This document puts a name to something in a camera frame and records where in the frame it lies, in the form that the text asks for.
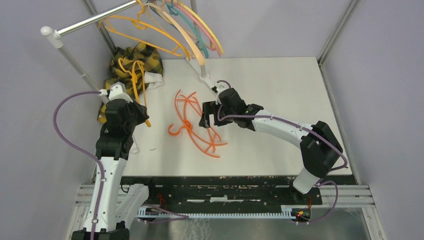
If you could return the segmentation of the orange plastic hanger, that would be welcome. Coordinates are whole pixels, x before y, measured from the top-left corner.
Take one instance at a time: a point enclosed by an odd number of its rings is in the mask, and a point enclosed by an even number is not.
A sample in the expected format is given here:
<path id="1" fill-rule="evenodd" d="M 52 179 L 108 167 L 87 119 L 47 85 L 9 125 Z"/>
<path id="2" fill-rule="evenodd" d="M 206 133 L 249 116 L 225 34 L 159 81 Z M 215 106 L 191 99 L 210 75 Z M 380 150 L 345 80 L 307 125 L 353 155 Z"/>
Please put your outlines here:
<path id="1" fill-rule="evenodd" d="M 202 128 L 195 123 L 202 117 L 202 106 L 196 92 L 184 94 L 179 89 L 173 98 L 173 106 L 177 115 L 177 122 L 167 127 L 168 135 L 178 138 L 186 135 L 204 155 L 215 159 L 221 158 L 217 150 L 228 143 L 223 140 L 215 128 Z"/>

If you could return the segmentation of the amber plastic hanger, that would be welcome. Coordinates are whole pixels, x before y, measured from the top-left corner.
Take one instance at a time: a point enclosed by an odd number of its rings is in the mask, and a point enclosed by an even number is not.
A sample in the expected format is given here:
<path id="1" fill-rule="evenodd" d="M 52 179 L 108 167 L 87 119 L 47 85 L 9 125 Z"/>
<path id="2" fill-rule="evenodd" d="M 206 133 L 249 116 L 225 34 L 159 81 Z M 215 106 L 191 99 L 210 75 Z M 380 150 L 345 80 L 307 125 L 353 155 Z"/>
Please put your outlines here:
<path id="1" fill-rule="evenodd" d="M 180 41 L 178 41 L 176 38 L 174 38 L 168 32 L 164 31 L 162 28 L 157 28 L 157 27 L 155 27 L 155 26 L 153 26 L 151 24 L 148 24 L 146 22 L 141 21 L 141 16 L 143 14 L 145 14 L 145 13 L 148 12 L 147 11 L 147 7 L 148 6 L 145 3 L 143 3 L 142 1 L 140 1 L 140 0 L 137 0 L 136 1 L 136 4 L 141 7 L 141 10 L 137 13 L 137 18 L 131 18 L 131 17 L 127 17 L 127 16 L 113 14 L 113 15 L 110 15 L 110 16 L 101 17 L 100 18 L 100 21 L 99 21 L 99 24 L 98 24 L 98 27 L 103 26 L 110 33 L 114 33 L 114 34 L 123 36 L 125 38 L 131 39 L 131 40 L 134 40 L 134 41 L 137 41 L 139 43 L 143 43 L 143 44 L 145 44 L 147 46 L 151 46 L 151 47 L 156 48 L 158 50 L 164 51 L 164 52 L 166 52 L 168 54 L 171 54 L 171 55 L 174 55 L 174 56 L 177 56 L 177 57 L 184 56 L 189 61 L 192 60 L 192 59 L 195 59 L 195 56 L 194 56 L 192 50 L 189 51 Z M 135 28 L 137 28 L 139 30 L 152 29 L 155 32 L 161 34 L 162 36 L 164 36 L 164 37 L 172 40 L 176 44 L 176 47 L 173 50 L 168 50 L 166 48 L 163 48 L 163 47 L 160 47 L 158 45 L 155 45 L 155 44 L 153 44 L 151 42 L 148 42 L 148 41 L 144 41 L 142 39 L 135 38 L 135 37 L 130 36 L 128 34 L 124 34 L 124 33 L 120 32 L 120 31 L 117 31 L 114 28 L 114 26 L 109 22 L 109 19 L 122 19 L 122 20 L 129 21 L 129 22 L 131 22 L 131 24 L 133 24 L 133 26 Z"/>
<path id="2" fill-rule="evenodd" d="M 143 101 L 145 103 L 145 106 L 147 107 L 147 97 L 145 95 L 146 86 L 145 86 L 145 69 L 144 69 L 144 63 L 141 60 L 135 60 L 132 63 L 131 70 L 127 70 L 123 65 L 124 59 L 122 57 L 118 58 L 117 62 L 119 67 L 124 73 L 127 73 L 131 76 L 131 82 L 132 82 L 132 88 L 135 96 L 135 100 L 138 104 L 141 104 L 139 92 L 137 90 L 137 83 L 139 78 L 136 74 L 136 66 L 138 66 L 138 69 L 141 72 L 141 86 L 142 86 L 142 92 L 143 92 Z"/>

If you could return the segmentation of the pink wire hanger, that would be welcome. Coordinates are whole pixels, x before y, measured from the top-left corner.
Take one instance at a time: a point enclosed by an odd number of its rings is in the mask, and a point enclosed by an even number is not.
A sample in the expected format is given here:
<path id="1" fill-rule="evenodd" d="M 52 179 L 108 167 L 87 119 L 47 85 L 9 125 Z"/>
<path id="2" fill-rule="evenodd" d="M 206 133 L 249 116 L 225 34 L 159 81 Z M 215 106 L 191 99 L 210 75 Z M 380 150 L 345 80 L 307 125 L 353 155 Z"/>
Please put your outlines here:
<path id="1" fill-rule="evenodd" d="M 170 15 L 178 16 L 186 22 L 190 28 L 188 35 L 200 47 L 206 58 L 211 57 L 211 52 L 215 52 L 218 57 L 224 55 L 225 51 L 219 38 L 199 14 L 197 0 L 189 0 L 188 3 L 184 3 L 183 0 L 164 0 L 163 2 Z"/>

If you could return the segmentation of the teal wire hanger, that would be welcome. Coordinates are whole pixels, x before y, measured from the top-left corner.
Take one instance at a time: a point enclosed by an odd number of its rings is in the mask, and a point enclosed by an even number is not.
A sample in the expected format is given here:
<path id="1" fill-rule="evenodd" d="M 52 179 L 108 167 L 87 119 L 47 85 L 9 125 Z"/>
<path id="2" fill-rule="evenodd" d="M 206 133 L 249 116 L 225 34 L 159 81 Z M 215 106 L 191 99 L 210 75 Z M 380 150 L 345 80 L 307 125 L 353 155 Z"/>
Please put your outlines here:
<path id="1" fill-rule="evenodd" d="M 204 66 L 205 59 L 209 58 L 208 50 L 217 51 L 218 54 L 222 53 L 222 47 L 211 29 L 194 10 L 188 8 L 180 0 L 177 2 L 162 0 L 160 5 L 157 5 L 153 0 L 149 7 L 183 36 L 191 49 L 189 56 L 198 60 L 201 66 Z M 174 16 L 183 19 L 191 31 L 184 29 L 174 19 Z"/>

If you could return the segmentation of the yellow plastic hanger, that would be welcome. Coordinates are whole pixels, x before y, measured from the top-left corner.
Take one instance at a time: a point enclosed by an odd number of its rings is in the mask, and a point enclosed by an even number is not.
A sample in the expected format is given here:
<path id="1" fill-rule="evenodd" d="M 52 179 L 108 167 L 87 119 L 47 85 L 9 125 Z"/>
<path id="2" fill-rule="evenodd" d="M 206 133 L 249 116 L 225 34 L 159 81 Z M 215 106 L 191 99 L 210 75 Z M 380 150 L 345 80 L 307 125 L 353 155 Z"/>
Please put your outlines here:
<path id="1" fill-rule="evenodd" d="M 216 52 L 219 57 L 224 55 L 225 51 L 218 37 L 206 21 L 200 17 L 196 0 L 190 0 L 188 4 L 183 3 L 183 0 L 168 0 L 167 2 L 175 9 L 181 11 L 185 17 L 191 19 L 196 31 L 201 31 L 208 38 L 209 43 L 206 43 L 205 46 L 209 50 Z"/>

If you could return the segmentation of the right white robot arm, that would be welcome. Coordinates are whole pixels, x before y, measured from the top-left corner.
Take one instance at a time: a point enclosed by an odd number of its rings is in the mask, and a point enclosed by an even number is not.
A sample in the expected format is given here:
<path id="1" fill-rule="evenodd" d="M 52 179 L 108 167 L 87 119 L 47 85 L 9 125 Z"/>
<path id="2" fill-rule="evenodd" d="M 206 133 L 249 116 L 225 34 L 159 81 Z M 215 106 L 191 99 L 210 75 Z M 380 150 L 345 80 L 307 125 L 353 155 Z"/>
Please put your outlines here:
<path id="1" fill-rule="evenodd" d="M 278 117 L 258 104 L 246 104 L 234 88 L 217 94 L 216 100 L 202 103 L 199 126 L 205 129 L 230 123 L 284 140 L 301 152 L 303 168 L 289 189 L 289 199 L 302 204 L 309 191 L 330 172 L 343 169 L 348 160 L 343 148 L 324 121 L 315 124 L 294 122 Z"/>

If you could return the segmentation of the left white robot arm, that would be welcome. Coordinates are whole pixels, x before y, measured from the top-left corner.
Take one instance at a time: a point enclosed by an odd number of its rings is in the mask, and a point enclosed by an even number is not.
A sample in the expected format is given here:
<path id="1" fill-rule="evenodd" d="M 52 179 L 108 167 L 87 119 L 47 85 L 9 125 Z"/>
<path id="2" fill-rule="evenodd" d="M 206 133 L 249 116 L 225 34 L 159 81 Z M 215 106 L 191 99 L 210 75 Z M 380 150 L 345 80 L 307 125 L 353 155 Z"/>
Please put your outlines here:
<path id="1" fill-rule="evenodd" d="M 135 184 L 118 203 L 121 179 L 134 143 L 136 126 L 149 119 L 147 108 L 125 99 L 106 104 L 106 122 L 95 144 L 96 179 L 89 212 L 73 240 L 128 240 L 133 218 L 143 203 L 150 204 L 158 191 L 149 184 Z"/>

